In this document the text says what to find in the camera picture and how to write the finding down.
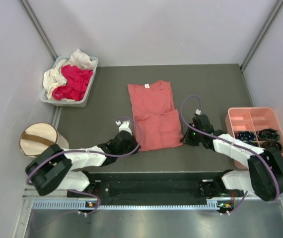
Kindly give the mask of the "salmon pink t-shirt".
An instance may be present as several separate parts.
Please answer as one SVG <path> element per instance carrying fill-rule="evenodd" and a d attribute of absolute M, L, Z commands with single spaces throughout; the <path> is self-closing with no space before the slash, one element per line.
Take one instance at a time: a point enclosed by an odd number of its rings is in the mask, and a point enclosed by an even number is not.
<path fill-rule="evenodd" d="M 170 82 L 159 80 L 153 84 L 129 84 L 128 93 L 141 151 L 182 145 L 181 123 Z"/>

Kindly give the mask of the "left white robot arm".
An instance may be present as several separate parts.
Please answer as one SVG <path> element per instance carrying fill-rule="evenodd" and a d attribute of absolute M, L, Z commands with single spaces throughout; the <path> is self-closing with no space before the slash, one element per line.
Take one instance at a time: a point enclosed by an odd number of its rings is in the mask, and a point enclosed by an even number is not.
<path fill-rule="evenodd" d="M 134 134 L 125 130 L 87 149 L 63 149 L 54 144 L 26 167 L 27 184 L 34 186 L 40 196 L 62 189 L 88 197 L 95 192 L 95 184 L 81 169 L 110 165 L 120 157 L 135 154 L 140 147 Z"/>

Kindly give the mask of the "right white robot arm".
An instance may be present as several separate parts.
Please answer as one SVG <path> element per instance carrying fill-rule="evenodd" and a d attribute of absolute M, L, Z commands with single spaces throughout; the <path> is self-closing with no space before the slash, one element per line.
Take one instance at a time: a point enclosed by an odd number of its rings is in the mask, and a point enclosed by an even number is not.
<path fill-rule="evenodd" d="M 253 192 L 264 201 L 274 201 L 283 193 L 283 156 L 275 147 L 262 148 L 247 144 L 226 133 L 214 130 L 209 118 L 195 115 L 182 141 L 191 146 L 203 145 L 243 164 L 247 170 L 226 170 L 213 179 L 220 196 L 232 190 Z"/>

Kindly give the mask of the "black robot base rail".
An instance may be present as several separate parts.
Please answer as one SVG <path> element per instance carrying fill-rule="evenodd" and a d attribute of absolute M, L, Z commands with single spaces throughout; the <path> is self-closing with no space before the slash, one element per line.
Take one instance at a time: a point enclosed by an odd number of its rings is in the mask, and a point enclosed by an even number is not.
<path fill-rule="evenodd" d="M 207 199 L 227 200 L 242 191 L 218 189 L 217 172 L 88 173 L 92 185 L 88 193 L 102 205 L 205 205 Z"/>

